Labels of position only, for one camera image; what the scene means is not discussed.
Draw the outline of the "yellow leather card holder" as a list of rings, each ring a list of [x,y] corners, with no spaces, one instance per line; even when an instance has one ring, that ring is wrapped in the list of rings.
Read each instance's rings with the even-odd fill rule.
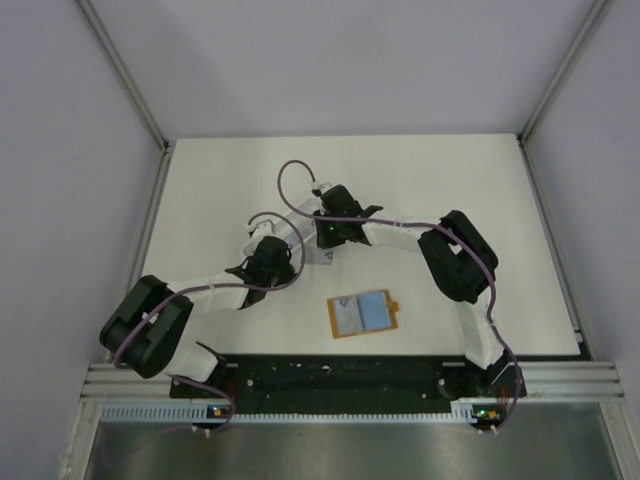
[[[355,296],[358,301],[363,331],[358,334],[341,336],[335,323],[333,301],[341,297]],[[349,338],[365,334],[385,332],[398,328],[397,313],[400,308],[388,290],[368,291],[354,295],[345,295],[327,300],[327,309],[334,339]]]

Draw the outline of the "white plastic basket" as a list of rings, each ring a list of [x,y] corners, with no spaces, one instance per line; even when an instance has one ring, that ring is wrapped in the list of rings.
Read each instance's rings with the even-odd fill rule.
[[[306,258],[306,250],[309,247],[317,247],[316,246],[316,227],[314,225],[313,219],[308,218],[304,215],[301,215],[296,211],[289,210],[287,213],[282,214],[282,217],[284,217],[284,220],[282,220],[279,216],[275,215],[274,213],[258,213],[258,214],[255,214],[250,220],[253,220],[259,217],[267,217],[276,222],[275,237],[278,237],[281,240],[284,240],[288,244],[291,250],[291,253],[295,258],[297,259],[300,258],[302,241],[305,247],[305,258]],[[241,248],[241,254],[244,256],[249,256],[253,254],[257,245],[258,245],[258,242],[252,241],[251,238],[249,237],[247,242]]]

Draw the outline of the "aluminium frame post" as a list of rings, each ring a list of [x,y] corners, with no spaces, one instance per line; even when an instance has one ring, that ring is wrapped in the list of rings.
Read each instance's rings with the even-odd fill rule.
[[[157,158],[152,167],[152,183],[145,191],[145,207],[142,223],[135,241],[135,248],[130,266],[127,270],[127,282],[125,290],[128,291],[140,277],[144,261],[146,260],[150,237],[157,217],[160,199],[165,186],[168,168],[172,157],[172,145],[163,133],[160,124],[156,120],[148,102],[132,75],[130,68],[121,55],[116,43],[112,39],[106,25],[93,1],[75,0],[82,20],[85,22],[90,34],[97,42],[112,75],[123,91],[130,107],[141,122],[146,133],[150,137],[157,150]]]
[[[573,325],[576,340],[578,343],[583,344],[586,349],[589,349],[588,327],[584,324],[584,321],[581,318],[580,306],[574,289],[571,286],[566,268],[566,259],[564,258],[564,252],[562,251],[559,237],[552,219],[549,201],[545,198],[545,193],[537,172],[536,161],[534,160],[534,156],[531,151],[531,142],[613,4],[614,2],[609,0],[597,0],[591,2],[584,19],[580,22],[579,28],[573,35],[565,53],[562,55],[561,61],[555,68],[551,79],[537,100],[523,128],[516,135],[523,165],[529,179],[534,201],[543,226],[563,299]]]

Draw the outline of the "right aluminium frame post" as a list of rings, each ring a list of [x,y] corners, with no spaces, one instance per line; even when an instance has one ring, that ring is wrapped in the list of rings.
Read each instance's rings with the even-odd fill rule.
[[[562,55],[561,61],[555,68],[551,79],[537,100],[523,128],[516,135],[523,165],[529,179],[534,201],[543,226],[563,299],[573,325],[576,340],[578,343],[583,344],[586,349],[589,349],[588,327],[584,324],[584,321],[581,318],[580,306],[574,289],[571,286],[566,268],[566,259],[564,258],[564,252],[562,251],[559,237],[552,219],[549,201],[545,198],[545,193],[537,172],[536,161],[534,160],[534,156],[531,151],[531,142],[613,4],[614,2],[609,0],[597,0],[591,2],[584,19],[580,22],[579,28],[573,35],[565,53]]]

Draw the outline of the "silver diamond card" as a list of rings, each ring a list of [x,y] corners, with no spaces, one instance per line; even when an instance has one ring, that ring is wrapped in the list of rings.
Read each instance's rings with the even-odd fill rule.
[[[306,263],[310,265],[331,265],[334,252],[332,250],[309,247],[306,250]]]

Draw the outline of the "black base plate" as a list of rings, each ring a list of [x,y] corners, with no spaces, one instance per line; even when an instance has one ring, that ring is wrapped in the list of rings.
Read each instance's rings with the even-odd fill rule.
[[[515,389],[510,364],[485,385],[461,356],[242,354],[226,361],[209,383],[245,414],[445,413],[453,400],[504,400]]]

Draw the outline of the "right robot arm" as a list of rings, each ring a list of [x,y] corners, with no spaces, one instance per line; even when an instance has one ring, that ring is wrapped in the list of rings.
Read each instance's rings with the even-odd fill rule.
[[[317,245],[334,248],[347,242],[390,247],[424,259],[436,287],[455,303],[461,323],[466,380],[476,394],[487,396],[504,380],[511,350],[497,332],[496,269],[499,260],[469,218],[452,210],[435,225],[418,220],[388,219],[380,206],[363,208],[348,189],[336,185],[313,195]]]

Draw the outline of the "silver VIP card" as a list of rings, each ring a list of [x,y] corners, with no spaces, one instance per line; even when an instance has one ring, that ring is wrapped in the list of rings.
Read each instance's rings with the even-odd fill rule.
[[[352,335],[363,331],[360,309],[355,296],[338,298],[333,301],[333,305],[339,335]]]

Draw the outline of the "left aluminium frame post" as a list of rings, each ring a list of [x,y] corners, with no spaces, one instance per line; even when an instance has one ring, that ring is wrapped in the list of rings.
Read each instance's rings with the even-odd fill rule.
[[[127,270],[127,282],[125,290],[128,291],[140,277],[144,261],[146,260],[150,237],[157,217],[160,199],[165,186],[168,168],[172,157],[172,145],[163,133],[160,124],[156,120],[148,102],[132,75],[130,68],[121,55],[116,43],[112,39],[106,25],[93,1],[75,0],[82,20],[85,22],[90,34],[97,42],[112,75],[123,91],[130,107],[141,122],[146,133],[150,137],[157,150],[157,158],[152,167],[152,183],[145,191],[145,207],[142,223],[135,241],[135,248],[130,266]]]

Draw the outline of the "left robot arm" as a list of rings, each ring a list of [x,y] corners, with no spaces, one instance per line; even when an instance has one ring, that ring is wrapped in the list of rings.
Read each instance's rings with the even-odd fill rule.
[[[236,267],[212,277],[169,284],[141,277],[103,326],[99,341],[117,367],[141,378],[163,374],[191,379],[205,396],[226,387],[224,360],[213,348],[182,341],[190,320],[218,311],[244,310],[271,292],[288,288],[306,266],[307,249],[272,235],[263,237]]]

